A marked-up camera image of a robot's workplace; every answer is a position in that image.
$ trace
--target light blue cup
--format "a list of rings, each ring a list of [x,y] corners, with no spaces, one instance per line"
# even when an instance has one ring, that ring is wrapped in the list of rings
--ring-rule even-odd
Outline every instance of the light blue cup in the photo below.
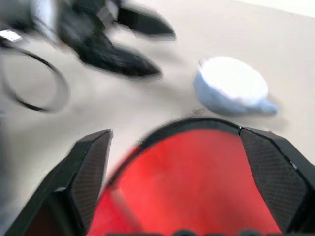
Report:
[[[275,115],[278,111],[277,105],[269,102],[267,99],[262,99],[247,106],[231,100],[216,88],[208,85],[200,69],[194,79],[193,85],[198,101],[208,110],[217,114],[227,116],[250,113]]]

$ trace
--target beige floor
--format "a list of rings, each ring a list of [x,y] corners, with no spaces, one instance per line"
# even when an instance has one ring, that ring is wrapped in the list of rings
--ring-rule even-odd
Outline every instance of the beige floor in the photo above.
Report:
[[[199,59],[230,56],[258,71],[278,116],[225,118],[240,125],[272,130],[288,138],[315,163],[315,19],[230,0],[150,0],[174,27],[177,42],[150,43],[122,30],[114,38],[135,47],[164,70],[161,80],[140,83],[86,68],[68,50],[34,41],[25,47],[64,73],[71,101],[58,114],[40,114],[8,104],[6,116],[12,165],[18,173],[21,205],[45,173],[62,160],[74,142],[112,129],[109,170],[143,135],[200,108],[192,80]],[[20,57],[3,59],[8,76],[25,97],[44,104],[53,82],[45,69]]]

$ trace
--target black wire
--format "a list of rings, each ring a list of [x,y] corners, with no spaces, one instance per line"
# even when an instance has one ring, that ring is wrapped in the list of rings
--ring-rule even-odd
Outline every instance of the black wire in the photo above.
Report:
[[[27,50],[21,49],[21,48],[17,48],[14,47],[11,42],[3,37],[0,37],[0,48],[1,49],[5,49],[5,50],[12,50],[12,51],[16,51],[22,55],[26,55],[28,57],[31,57],[41,63],[43,63],[45,66],[47,66],[49,69],[51,69],[55,75],[55,79],[56,79],[56,85],[57,85],[57,94],[55,96],[55,103],[53,103],[53,105],[51,106],[47,106],[47,107],[38,107],[35,105],[32,105],[28,102],[26,102],[24,99],[22,99],[19,95],[16,94],[16,92],[10,87],[8,81],[6,80],[4,73],[2,73],[2,84],[3,87],[5,89],[5,91],[7,92],[8,96],[16,101],[17,103],[21,104],[22,106],[31,109],[33,111],[38,111],[38,112],[56,112],[58,110],[61,110],[65,104],[68,102],[69,99],[69,89],[68,89],[68,85],[67,82],[63,76],[63,74],[57,69],[55,68],[52,64],[50,64],[48,61],[44,60],[43,58],[37,56],[34,53],[31,53]],[[64,99],[64,101],[61,102],[61,104],[58,104],[58,100],[62,100]]]

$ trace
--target textured gripper pad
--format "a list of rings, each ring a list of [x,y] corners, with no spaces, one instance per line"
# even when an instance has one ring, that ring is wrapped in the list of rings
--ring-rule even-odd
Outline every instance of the textured gripper pad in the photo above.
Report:
[[[287,232],[307,184],[271,141],[244,129],[240,136],[257,188],[279,229]]]
[[[91,225],[101,189],[108,144],[106,133],[93,142],[71,188],[72,199],[86,231]]]

